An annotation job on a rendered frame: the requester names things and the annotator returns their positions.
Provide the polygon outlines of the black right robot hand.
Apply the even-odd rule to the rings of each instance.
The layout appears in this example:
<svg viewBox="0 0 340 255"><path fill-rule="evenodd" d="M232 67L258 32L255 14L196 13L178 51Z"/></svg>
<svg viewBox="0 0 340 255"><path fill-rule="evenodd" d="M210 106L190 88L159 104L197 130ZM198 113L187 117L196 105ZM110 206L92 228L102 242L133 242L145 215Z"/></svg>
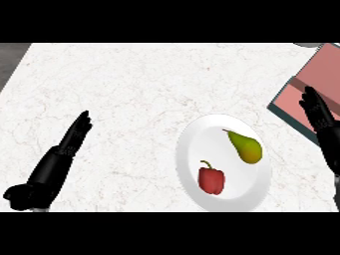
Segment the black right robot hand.
<svg viewBox="0 0 340 255"><path fill-rule="evenodd" d="M299 105L317 133L327 165L340 176L340 121L335 119L320 94L309 86L305 87Z"/></svg>

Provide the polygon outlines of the pink cardboard box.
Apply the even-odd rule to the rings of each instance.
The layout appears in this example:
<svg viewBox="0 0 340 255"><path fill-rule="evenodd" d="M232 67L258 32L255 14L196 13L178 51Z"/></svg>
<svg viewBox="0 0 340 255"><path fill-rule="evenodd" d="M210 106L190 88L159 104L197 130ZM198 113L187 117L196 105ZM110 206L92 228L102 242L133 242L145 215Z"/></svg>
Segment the pink cardboard box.
<svg viewBox="0 0 340 255"><path fill-rule="evenodd" d="M336 44L326 43L320 46L266 107L303 136L318 143L314 128L299 105L306 86L315 89L335 119L340 121L340 47Z"/></svg>

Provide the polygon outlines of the green yellow pear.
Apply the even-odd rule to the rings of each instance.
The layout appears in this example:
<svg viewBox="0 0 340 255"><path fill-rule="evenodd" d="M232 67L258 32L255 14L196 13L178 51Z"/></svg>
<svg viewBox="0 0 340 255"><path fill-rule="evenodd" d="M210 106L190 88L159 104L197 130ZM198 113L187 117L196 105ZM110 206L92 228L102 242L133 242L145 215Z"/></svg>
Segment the green yellow pear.
<svg viewBox="0 0 340 255"><path fill-rule="evenodd" d="M247 164L259 163L262 160L262 146L258 140L232 130L227 130L225 132L240 159Z"/></svg>

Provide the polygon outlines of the white oval plate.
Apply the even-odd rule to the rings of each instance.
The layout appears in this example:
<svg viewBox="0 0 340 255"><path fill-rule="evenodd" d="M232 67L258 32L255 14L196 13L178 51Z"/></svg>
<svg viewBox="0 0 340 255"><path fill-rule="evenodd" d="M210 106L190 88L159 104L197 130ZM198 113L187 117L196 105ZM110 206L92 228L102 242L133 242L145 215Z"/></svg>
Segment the white oval plate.
<svg viewBox="0 0 340 255"><path fill-rule="evenodd" d="M207 211L250 211L268 193L271 166L266 151L258 163L246 163L228 139L234 131L252 137L261 147L264 141L252 127L232 116L207 115L190 123L178 139L175 165L184 190ZM219 195L207 194L198 187L198 169L213 168L224 172L225 183Z"/></svg>

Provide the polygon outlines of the red bell pepper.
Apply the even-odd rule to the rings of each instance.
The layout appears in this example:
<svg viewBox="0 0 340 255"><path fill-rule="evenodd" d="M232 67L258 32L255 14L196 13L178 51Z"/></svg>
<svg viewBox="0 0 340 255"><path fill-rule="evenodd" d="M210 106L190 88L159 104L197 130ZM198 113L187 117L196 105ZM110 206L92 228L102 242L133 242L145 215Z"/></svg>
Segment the red bell pepper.
<svg viewBox="0 0 340 255"><path fill-rule="evenodd" d="M221 195L225 185L224 172L215 169L206 160L201 163L206 164L206 167L198 169L198 187L207 194Z"/></svg>

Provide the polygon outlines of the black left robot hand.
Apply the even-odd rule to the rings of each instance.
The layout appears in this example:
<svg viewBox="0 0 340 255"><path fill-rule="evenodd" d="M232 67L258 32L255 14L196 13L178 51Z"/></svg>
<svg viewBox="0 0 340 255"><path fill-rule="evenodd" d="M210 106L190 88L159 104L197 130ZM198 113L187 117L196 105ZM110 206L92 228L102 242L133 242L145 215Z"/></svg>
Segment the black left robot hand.
<svg viewBox="0 0 340 255"><path fill-rule="evenodd" d="M83 111L65 132L59 144L52 146L43 155L27 182L11 186L5 191L3 198L9 201L14 210L51 208L92 127L89 112Z"/></svg>

